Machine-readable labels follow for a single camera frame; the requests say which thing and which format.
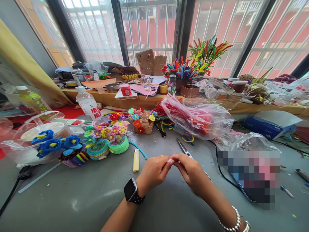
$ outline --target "watch face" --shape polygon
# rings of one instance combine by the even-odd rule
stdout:
[[[129,182],[125,185],[125,197],[126,200],[129,201],[130,198],[136,193],[137,186],[135,185],[135,181],[133,178],[129,180]]]

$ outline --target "black watch strap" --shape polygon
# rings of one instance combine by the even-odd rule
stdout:
[[[133,203],[135,203],[135,204],[137,204],[137,205],[140,205],[140,204],[142,204],[142,203],[144,202],[144,200],[145,200],[145,196],[144,196],[143,198],[141,198],[141,197],[138,195],[137,191],[136,191],[136,193],[135,193],[135,194],[133,195],[133,197],[131,198],[130,202],[133,202]]]

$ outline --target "smartwatch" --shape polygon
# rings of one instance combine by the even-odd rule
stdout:
[[[124,188],[126,201],[133,202],[137,205],[140,205],[145,200],[145,197],[141,198],[137,193],[137,185],[135,180],[131,178]]]

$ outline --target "yellow curtain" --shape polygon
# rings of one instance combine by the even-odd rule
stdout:
[[[54,100],[51,107],[72,104],[0,19],[0,53],[33,86]]]

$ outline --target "finger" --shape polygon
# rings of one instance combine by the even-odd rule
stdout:
[[[185,167],[187,165],[188,162],[190,162],[191,158],[183,153],[180,154],[173,154],[171,156],[171,159],[173,160],[179,160],[182,165]]]
[[[162,177],[163,179],[165,179],[168,171],[171,169],[171,167],[173,166],[174,164],[174,161],[170,162],[170,163],[166,163],[160,173],[160,177]]]
[[[163,167],[166,164],[166,162],[170,159],[168,156],[164,156],[164,155],[160,155],[157,157],[158,157],[158,162],[161,165],[161,167]]]
[[[189,179],[189,176],[188,176],[188,173],[187,173],[187,170],[185,169],[185,167],[181,163],[178,163],[178,162],[175,162],[174,165],[179,169],[184,180],[187,182],[188,179]]]

